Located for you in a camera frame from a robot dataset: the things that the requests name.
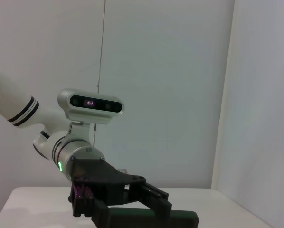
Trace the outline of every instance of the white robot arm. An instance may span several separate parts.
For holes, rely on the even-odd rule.
[[[58,103],[65,114],[62,110],[46,108],[0,73],[0,114],[18,128],[43,124],[45,128],[34,140],[33,146],[70,178],[73,156],[105,160],[90,142],[90,123],[107,124],[112,117],[122,113],[124,104],[113,96],[74,89],[62,90]]]
[[[68,200],[74,216],[92,217],[97,228],[197,228],[195,212],[172,211],[168,193],[146,183],[144,177],[119,172],[92,146],[90,123],[107,124],[124,110],[122,101],[74,89],[62,90],[57,100],[65,115],[41,106],[0,74],[0,114],[16,127],[44,125],[33,146],[72,181]],[[152,211],[108,208],[136,201]]]

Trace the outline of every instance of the depth camera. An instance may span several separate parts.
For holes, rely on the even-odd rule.
[[[69,120],[107,124],[124,110],[123,102],[115,97],[76,89],[64,89],[57,98]]]

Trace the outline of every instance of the green led light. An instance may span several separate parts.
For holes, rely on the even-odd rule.
[[[60,168],[60,171],[62,171],[62,163],[61,162],[58,163],[58,166]]]

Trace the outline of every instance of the white wall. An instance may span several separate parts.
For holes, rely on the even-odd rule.
[[[107,0],[98,125],[109,162],[156,186],[211,185],[233,0]]]
[[[220,121],[216,188],[284,228],[284,0],[236,1]]]
[[[103,9],[102,0],[0,0],[0,71],[56,108],[63,88],[97,91]],[[40,130],[0,117],[0,210],[15,187],[68,185],[32,147]]]

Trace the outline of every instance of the white table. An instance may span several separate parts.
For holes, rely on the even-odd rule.
[[[162,189],[170,194],[173,209],[192,210],[198,228],[270,228],[256,216],[211,189]],[[15,189],[0,213],[0,228],[95,228],[90,218],[72,216],[69,187]],[[145,208],[140,203],[125,207]]]

